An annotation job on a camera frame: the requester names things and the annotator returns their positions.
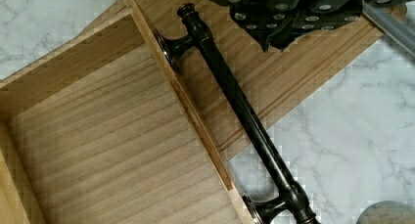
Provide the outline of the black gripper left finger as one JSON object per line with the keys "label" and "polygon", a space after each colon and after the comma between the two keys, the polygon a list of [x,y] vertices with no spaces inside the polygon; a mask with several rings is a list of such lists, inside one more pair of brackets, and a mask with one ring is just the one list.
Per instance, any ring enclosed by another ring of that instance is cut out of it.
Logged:
{"label": "black gripper left finger", "polygon": [[283,51],[305,35],[296,27],[300,0],[210,0],[230,9],[231,19],[267,52],[272,46]]}

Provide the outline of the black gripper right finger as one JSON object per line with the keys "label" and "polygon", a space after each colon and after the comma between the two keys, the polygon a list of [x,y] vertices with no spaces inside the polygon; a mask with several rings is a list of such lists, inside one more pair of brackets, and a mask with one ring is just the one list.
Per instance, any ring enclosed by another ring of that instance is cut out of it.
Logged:
{"label": "black gripper right finger", "polygon": [[388,8],[413,0],[270,0],[274,18],[281,19],[270,34],[270,45],[283,50],[314,29],[331,30],[356,21],[363,5]]}

